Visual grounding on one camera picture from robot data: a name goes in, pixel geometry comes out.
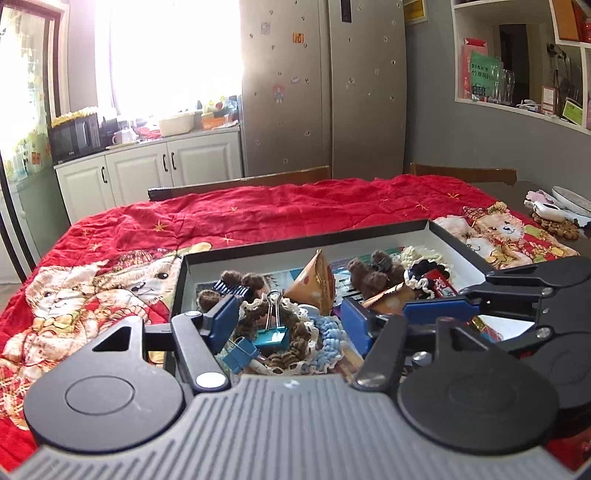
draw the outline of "refrigerator door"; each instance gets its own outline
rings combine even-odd
[[[402,0],[329,0],[334,178],[402,173],[406,41]]]
[[[316,0],[240,0],[248,176],[330,163],[325,12]]]

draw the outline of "window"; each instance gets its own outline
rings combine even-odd
[[[97,14],[96,54],[108,58],[97,57],[97,80],[99,103],[110,83],[112,104],[99,107],[158,115],[240,94],[239,0],[117,0],[108,8]]]

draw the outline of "orange container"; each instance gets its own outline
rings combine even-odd
[[[224,115],[220,118],[205,118],[201,117],[201,123],[203,125],[204,130],[211,130],[212,128],[221,127],[228,121],[228,116]]]

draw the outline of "red package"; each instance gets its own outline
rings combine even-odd
[[[483,55],[488,55],[488,45],[485,40],[478,40],[477,38],[464,38],[464,45],[462,45],[462,65],[460,71],[462,76],[458,78],[459,91],[462,92],[460,96],[463,98],[472,98],[472,77],[470,75],[470,57],[473,51],[477,51]]]
[[[455,297],[457,295],[456,289],[452,287],[449,280],[446,279],[441,272],[434,268],[430,272],[427,272],[424,278],[428,278],[433,282],[433,291],[435,296],[439,298]]]

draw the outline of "gray wall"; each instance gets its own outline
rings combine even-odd
[[[449,0],[427,0],[427,22],[407,27],[405,166],[516,168],[518,179],[591,197],[591,136],[543,119],[454,101]]]
[[[97,0],[70,0],[68,88],[70,111],[96,106],[95,5]]]

